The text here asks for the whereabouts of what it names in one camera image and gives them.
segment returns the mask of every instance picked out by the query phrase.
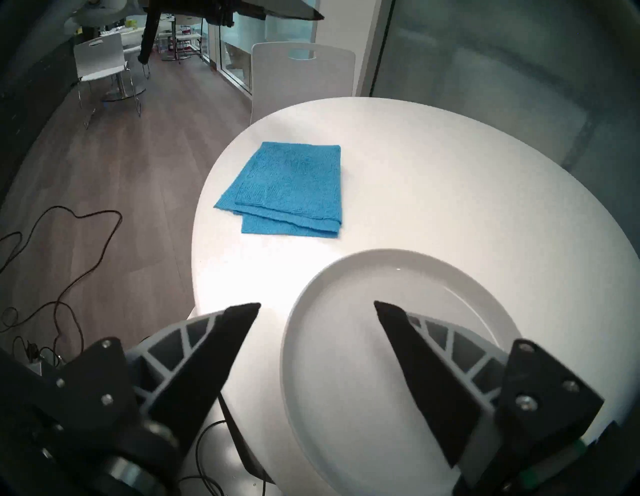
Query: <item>metal table base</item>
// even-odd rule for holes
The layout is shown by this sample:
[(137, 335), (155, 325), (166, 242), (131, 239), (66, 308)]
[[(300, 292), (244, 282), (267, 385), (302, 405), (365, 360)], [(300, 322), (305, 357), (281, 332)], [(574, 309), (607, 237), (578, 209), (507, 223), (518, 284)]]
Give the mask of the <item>metal table base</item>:
[(161, 58), (161, 60), (163, 60), (164, 62), (174, 62), (176, 60), (184, 60), (189, 57), (191, 57), (191, 55), (180, 55), (179, 57), (176, 57), (175, 55), (173, 57), (164, 56)]
[[(127, 98), (131, 98), (134, 94), (130, 85), (125, 85), (122, 81), (122, 73), (116, 74), (116, 81), (118, 83), (118, 87), (106, 92), (102, 98), (100, 99), (102, 102), (116, 102), (118, 100), (126, 100)], [(137, 84), (136, 95), (144, 92), (146, 88), (142, 84)]]

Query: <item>table top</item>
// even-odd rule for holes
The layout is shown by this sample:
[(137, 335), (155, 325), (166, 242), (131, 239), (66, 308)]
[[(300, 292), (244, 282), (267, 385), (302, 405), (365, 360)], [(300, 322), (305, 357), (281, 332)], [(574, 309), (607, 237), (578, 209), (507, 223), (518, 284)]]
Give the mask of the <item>table top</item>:
[(104, 31), (100, 33), (100, 36), (109, 36), (109, 35), (114, 35), (115, 33), (120, 33), (121, 35), (131, 34), (131, 33), (143, 33), (144, 30), (145, 30), (144, 26), (142, 28), (126, 28), (126, 27), (120, 26), (118, 28), (110, 29), (109, 31)]
[[(241, 234), (213, 208), (263, 141), (342, 148), (338, 239)], [(569, 173), (501, 131), (400, 100), (343, 98), (283, 109), (220, 155), (193, 227), (198, 314), (262, 308), (223, 395), (248, 445), (285, 494), (333, 494), (284, 410), (280, 348), (302, 290), (336, 260), (400, 248), (443, 260), (502, 304), (523, 337), (605, 399), (585, 439), (626, 414), (640, 382), (640, 260), (605, 208)]]

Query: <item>folded towel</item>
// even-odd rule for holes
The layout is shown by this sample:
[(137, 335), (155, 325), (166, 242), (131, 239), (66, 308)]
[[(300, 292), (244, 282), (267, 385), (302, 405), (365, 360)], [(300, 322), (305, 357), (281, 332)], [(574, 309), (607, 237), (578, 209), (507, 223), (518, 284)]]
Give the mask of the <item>folded towel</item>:
[(242, 215), (242, 233), (244, 234), (288, 234), (290, 236), (338, 237), (337, 232), (320, 231), (300, 227), (289, 222), (267, 219), (257, 215)]
[(215, 206), (249, 214), (242, 232), (335, 237), (340, 147), (264, 142)]

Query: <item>round table base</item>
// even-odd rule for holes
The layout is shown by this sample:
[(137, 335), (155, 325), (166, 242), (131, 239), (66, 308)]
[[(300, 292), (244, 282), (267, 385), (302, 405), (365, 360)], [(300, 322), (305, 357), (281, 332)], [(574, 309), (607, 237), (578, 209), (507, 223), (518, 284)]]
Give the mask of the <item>round table base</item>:
[[(142, 84), (136, 85), (136, 95), (144, 92), (146, 88)], [(120, 92), (118, 88), (111, 90), (110, 92), (106, 92), (102, 98), (100, 99), (102, 102), (117, 102), (118, 100), (126, 100), (127, 98), (131, 98), (133, 96), (133, 91), (131, 88), (124, 89), (124, 92)]]
[(173, 62), (176, 60), (184, 60), (189, 57), (191, 57), (191, 55), (180, 55), (178, 58), (174, 58), (173, 56), (170, 56), (170, 57), (165, 56), (165, 57), (162, 57), (160, 60), (162, 60), (163, 62)]

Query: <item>cable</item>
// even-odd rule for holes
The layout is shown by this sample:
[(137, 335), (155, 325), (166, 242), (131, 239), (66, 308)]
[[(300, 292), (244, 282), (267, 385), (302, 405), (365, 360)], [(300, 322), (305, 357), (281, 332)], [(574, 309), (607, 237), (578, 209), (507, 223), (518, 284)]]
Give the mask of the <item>cable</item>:
[(42, 348), (40, 348), (40, 351), (38, 352), (38, 356), (40, 358), (42, 358), (43, 360), (46, 360), (46, 357), (44, 357), (42, 354), (42, 352), (46, 349), (48, 349), (51, 352), (51, 362), (53, 366), (55, 366), (56, 364), (56, 359), (58, 359), (58, 364), (60, 364), (60, 362), (65, 362), (65, 360), (60, 355), (56, 355), (55, 353), (53, 353), (53, 350), (49, 346), (43, 346)]
[[(16, 327), (19, 327), (19, 326), (23, 325), (24, 323), (26, 323), (30, 319), (32, 319), (43, 308), (48, 307), (50, 305), (53, 305), (53, 322), (54, 322), (54, 324), (56, 326), (56, 333), (57, 333), (57, 336), (54, 338), (53, 345), (52, 345), (52, 348), (51, 348), (51, 353), (53, 353), (54, 366), (56, 366), (56, 363), (55, 363), (56, 358), (58, 359), (58, 364), (60, 364), (60, 356), (56, 353), (56, 345), (58, 343), (58, 339), (62, 336), (62, 331), (60, 330), (60, 325), (58, 323), (58, 307), (60, 305), (62, 305), (63, 307), (66, 307), (71, 312), (71, 315), (73, 317), (74, 323), (76, 324), (76, 328), (78, 330), (78, 334), (80, 335), (80, 353), (82, 353), (84, 351), (84, 335), (83, 335), (83, 332), (82, 332), (82, 328), (80, 327), (80, 323), (77, 320), (76, 313), (73, 311), (73, 309), (69, 305), (67, 305), (64, 301), (61, 301), (62, 297), (64, 297), (64, 295), (67, 293), (67, 291), (69, 291), (76, 283), (78, 283), (78, 281), (80, 281), (80, 279), (82, 279), (86, 275), (88, 275), (91, 272), (93, 272), (94, 270), (96, 270), (96, 268), (98, 267), (98, 265), (100, 265), (100, 263), (102, 262), (102, 260), (104, 258), (104, 254), (105, 254), (105, 252), (107, 250), (107, 247), (109, 246), (109, 242), (111, 241), (111, 238), (113, 237), (115, 232), (118, 230), (118, 227), (120, 227), (120, 224), (122, 223), (122, 214), (120, 212), (118, 212), (117, 210), (100, 210), (100, 211), (97, 211), (97, 212), (92, 212), (90, 214), (76, 215), (76, 213), (73, 210), (71, 210), (68, 207), (65, 207), (63, 205), (54, 205), (52, 207), (49, 207), (35, 221), (33, 227), (31, 228), (31, 232), (29, 233), (29, 237), (27, 238), (27, 241), (22, 246), (20, 245), (22, 243), (22, 232), (20, 232), (20, 231), (15, 231), (15, 232), (9, 233), (6, 236), (3, 236), (2, 238), (0, 238), (0, 243), (2, 241), (4, 241), (5, 239), (9, 239), (12, 236), (18, 236), (18, 238), (19, 238), (18, 243), (12, 248), (11, 253), (9, 254), (9, 257), (7, 258), (6, 262), (0, 268), (0, 274), (7, 268), (7, 266), (12, 261), (14, 261), (18, 257), (18, 255), (20, 255), (24, 251), (26, 246), (29, 244), (29, 242), (31, 240), (31, 237), (33, 236), (33, 232), (35, 231), (36, 227), (38, 226), (38, 223), (40, 222), (40, 220), (48, 212), (50, 212), (52, 210), (55, 210), (55, 209), (62, 209), (64, 211), (67, 211), (71, 215), (73, 215), (73, 217), (75, 217), (76, 219), (79, 219), (79, 220), (80, 219), (86, 219), (86, 218), (89, 218), (89, 217), (94, 217), (94, 216), (97, 216), (97, 215), (103, 215), (103, 214), (116, 214), (118, 216), (118, 221), (116, 222), (116, 225), (111, 230), (111, 233), (109, 234), (109, 237), (107, 238), (107, 241), (104, 243), (104, 246), (102, 247), (102, 252), (100, 253), (100, 258), (98, 259), (98, 261), (92, 267), (90, 267), (88, 270), (86, 270), (85, 272), (80, 274), (78, 277), (73, 279), (73, 281), (71, 281), (66, 286), (66, 288), (64, 288), (60, 292), (60, 294), (58, 295), (58, 297), (54, 301), (48, 301), (47, 303), (44, 303), (43, 305), (38, 307), (26, 319), (23, 319), (21, 321), (19, 321), (18, 310), (15, 307), (6, 308), (3, 311), (3, 313), (1, 314), (1, 316), (0, 316), (0, 320), (2, 320), (2, 323), (5, 325), (5, 329), (0, 330), (0, 333), (4, 333), (4, 332), (7, 332), (9, 329), (13, 329), (13, 328), (16, 328)], [(15, 319), (11, 323), (8, 324), (6, 322), (5, 317), (6, 317), (7, 311), (9, 311), (9, 310), (12, 310), (12, 311), (15, 312)]]
[[(202, 483), (204, 484), (204, 486), (207, 488), (207, 490), (213, 495), (213, 496), (218, 496), (213, 492), (213, 489), (211, 489), (211, 486), (209, 485), (209, 480), (210, 477), (207, 476), (204, 473), (203, 468), (200, 466), (200, 441), (202, 441), (202, 437), (205, 435), (205, 433), (211, 429), (212, 427), (215, 427), (217, 425), (220, 424), (226, 424), (227, 421), (226, 420), (219, 420), (218, 422), (213, 422), (213, 424), (209, 424), (207, 427), (205, 427), (202, 432), (200, 433), (200, 436), (198, 436), (198, 441), (196, 442), (196, 469), (198, 470), (198, 474), (199, 477), (202, 479)], [(212, 484), (216, 487), (216, 489), (220, 492), (220, 496), (225, 496), (225, 492), (222, 490), (222, 488), (220, 487), (220, 484), (218, 484), (216, 481), (213, 481)]]
[(219, 488), (219, 491), (220, 491), (220, 495), (221, 495), (221, 496), (222, 496), (222, 495), (224, 495), (224, 493), (222, 492), (222, 488), (219, 486), (219, 484), (218, 484), (214, 479), (212, 479), (212, 478), (211, 478), (211, 477), (209, 477), (209, 476), (185, 476), (185, 477), (183, 477), (182, 479), (178, 479), (178, 482), (187, 481), (187, 480), (189, 480), (189, 479), (199, 479), (199, 480), (201, 480), (201, 481), (203, 481), (203, 482), (204, 482), (204, 481), (210, 482), (211, 484), (213, 484), (213, 485), (215, 485), (215, 486), (217, 486), (217, 487)]
[(29, 356), (29, 353), (27, 352), (27, 346), (24, 343), (24, 339), (22, 339), (22, 336), (16, 336), (13, 338), (13, 342), (11, 343), (11, 356), (15, 358), (15, 342), (16, 341), (22, 341), (22, 348), (24, 348), (24, 354)]
[[(226, 424), (226, 423), (227, 423), (226, 420), (219, 420), (218, 422), (213, 422), (212, 424), (209, 424), (207, 427), (205, 427), (202, 430), (202, 432), (200, 433), (200, 436), (198, 436), (198, 440), (196, 441), (196, 450), (195, 450), (196, 468), (198, 469), (198, 475), (197, 476), (185, 476), (185, 477), (182, 477), (181, 479), (178, 479), (179, 483), (182, 482), (182, 481), (186, 481), (188, 479), (199, 479), (199, 480), (202, 481), (204, 486), (207, 488), (207, 491), (209, 491), (209, 493), (212, 494), (212, 496), (225, 496), (225, 492), (222, 490), (222, 487), (220, 487), (220, 484), (218, 484), (215, 479), (213, 479), (213, 478), (209, 477), (207, 474), (205, 474), (204, 473), (204, 469), (200, 465), (200, 441), (202, 441), (202, 438), (204, 437), (205, 433), (209, 429), (211, 429), (212, 427), (217, 426), (219, 424)], [(218, 494), (216, 494), (208, 484), (213, 484), (213, 486), (218, 490)], [(262, 496), (264, 496), (266, 494), (266, 491), (267, 491), (267, 473), (263, 469), (263, 471), (262, 471)]]

